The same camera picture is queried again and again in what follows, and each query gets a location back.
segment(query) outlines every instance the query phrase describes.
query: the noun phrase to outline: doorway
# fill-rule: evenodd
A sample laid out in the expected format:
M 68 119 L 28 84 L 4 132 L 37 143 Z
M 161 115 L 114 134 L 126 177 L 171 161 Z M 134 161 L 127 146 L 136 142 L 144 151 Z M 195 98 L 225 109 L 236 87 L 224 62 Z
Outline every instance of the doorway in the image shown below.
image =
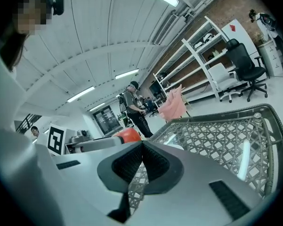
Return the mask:
M 113 130 L 118 130 L 122 128 L 119 122 L 117 121 L 117 118 L 115 117 L 113 111 L 111 110 L 110 106 L 103 108 L 102 110 L 94 113 L 93 115 L 104 135 L 110 133 Z

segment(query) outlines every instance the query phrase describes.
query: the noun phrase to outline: white shelving unit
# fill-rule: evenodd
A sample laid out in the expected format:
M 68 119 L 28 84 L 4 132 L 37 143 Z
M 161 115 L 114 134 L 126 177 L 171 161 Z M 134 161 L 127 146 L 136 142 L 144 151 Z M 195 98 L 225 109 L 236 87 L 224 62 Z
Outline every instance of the white shelving unit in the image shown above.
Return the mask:
M 203 72 L 206 75 L 206 78 L 202 81 L 199 81 L 199 82 L 187 87 L 187 88 L 184 88 L 182 90 L 182 93 L 188 92 L 189 90 L 194 89 L 198 86 L 201 86 L 205 83 L 209 83 L 209 85 L 206 87 L 204 92 L 201 92 L 201 90 L 203 90 L 203 88 L 199 88 L 199 89 L 196 89 L 196 90 L 194 90 L 190 93 L 187 93 L 186 94 L 187 100 L 192 101 L 192 100 L 196 100 L 196 99 L 203 98 L 203 97 L 206 97 L 206 96 L 210 96 L 210 95 L 213 95 L 213 94 L 215 95 L 215 97 L 217 99 L 219 99 L 218 93 L 220 91 L 217 91 L 216 87 L 214 86 L 214 83 L 212 82 L 212 78 L 211 78 L 206 66 L 208 66 L 209 64 L 213 63 L 217 59 L 224 56 L 226 54 L 227 50 L 226 49 L 223 50 L 219 55 L 215 56 L 214 58 L 212 58 L 209 61 L 205 61 L 202 54 L 205 51 L 207 51 L 208 49 L 212 48 L 217 43 L 219 43 L 221 40 L 227 42 L 228 38 L 223 33 L 223 31 L 220 30 L 207 16 L 205 16 L 205 18 L 206 18 L 206 22 L 190 38 L 188 38 L 187 40 L 183 39 L 182 40 L 183 44 L 181 45 L 181 47 L 168 59 L 168 61 L 161 67 L 161 69 L 156 74 L 154 74 L 154 77 L 156 78 L 156 80 L 160 84 L 160 86 L 161 86 L 161 88 L 162 88 L 162 90 L 163 90 L 163 92 L 165 93 L 166 96 L 167 96 L 167 92 L 172 87 L 174 87 L 175 85 L 178 85 L 181 81 L 190 77 L 194 73 L 196 73 L 200 70 L 203 70 Z M 194 49 L 194 44 L 196 44 L 199 41 L 202 41 L 203 37 L 209 32 L 214 34 L 214 37 L 209 42 L 205 43 L 204 45 L 202 45 L 198 49 Z M 157 79 L 158 75 L 160 73 L 166 72 L 188 50 L 191 52 L 191 55 L 187 59 L 185 59 L 181 64 L 179 64 L 174 70 L 169 72 L 169 74 L 165 78 L 163 78 L 163 80 L 159 81 Z M 169 80 L 172 76 L 174 76 L 180 70 L 182 70 L 188 64 L 190 64 L 193 60 L 196 60 L 198 62 L 199 67 L 197 67 L 196 69 L 194 69 L 189 74 L 182 77 L 181 79 L 177 80 L 176 82 L 171 83 L 171 85 L 169 85 L 167 88 L 163 88 L 163 86 L 162 86 L 163 82 Z M 231 66 L 230 68 L 228 68 L 229 71 L 232 70 L 232 69 L 234 69 L 234 66 Z

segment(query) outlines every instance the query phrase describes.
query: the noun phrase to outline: wire mesh basket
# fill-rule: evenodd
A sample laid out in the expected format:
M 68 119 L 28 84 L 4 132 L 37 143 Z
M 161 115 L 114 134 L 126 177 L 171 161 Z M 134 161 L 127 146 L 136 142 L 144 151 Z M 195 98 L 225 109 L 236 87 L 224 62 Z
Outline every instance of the wire mesh basket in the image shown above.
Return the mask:
M 245 140 L 250 143 L 250 155 L 244 181 L 264 198 L 283 185 L 283 126 L 272 106 L 174 119 L 150 138 L 211 158 L 236 175 Z M 143 200 L 147 183 L 146 168 L 141 164 L 129 186 L 131 213 Z

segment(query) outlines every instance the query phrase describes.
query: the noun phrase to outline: long hair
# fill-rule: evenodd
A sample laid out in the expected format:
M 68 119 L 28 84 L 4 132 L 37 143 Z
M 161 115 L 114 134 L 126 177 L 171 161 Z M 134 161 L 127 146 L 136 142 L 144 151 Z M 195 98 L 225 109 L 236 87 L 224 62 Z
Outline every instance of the long hair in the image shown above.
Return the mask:
M 9 71 L 13 71 L 13 68 L 20 62 L 27 36 L 27 34 L 14 31 L 1 48 L 0 56 Z
M 49 0 L 43 0 L 46 1 L 46 11 L 43 11 L 43 14 L 41 14 L 41 24 L 46 24 L 46 18 L 49 18 L 47 16 L 48 14 L 51 15 L 51 4 Z M 23 4 L 27 2 L 27 0 L 20 0 L 18 4 Z M 17 14 L 17 7 L 13 8 L 13 13 Z M 16 31 L 15 27 L 13 27 L 12 34 L 7 38 L 5 41 L 5 44 L 0 49 L 0 56 L 5 63 L 6 67 L 9 71 L 13 71 L 13 68 L 20 62 L 24 42 L 26 38 L 29 36 L 28 34 L 20 34 Z

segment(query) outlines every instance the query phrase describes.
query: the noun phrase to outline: red label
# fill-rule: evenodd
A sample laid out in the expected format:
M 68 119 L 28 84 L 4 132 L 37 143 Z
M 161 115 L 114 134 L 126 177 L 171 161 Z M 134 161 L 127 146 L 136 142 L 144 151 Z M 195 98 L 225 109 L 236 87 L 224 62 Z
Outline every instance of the red label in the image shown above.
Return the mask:
M 232 30 L 233 32 L 235 32 L 235 26 L 234 26 L 234 25 L 229 25 L 229 26 L 230 26 L 231 30 Z

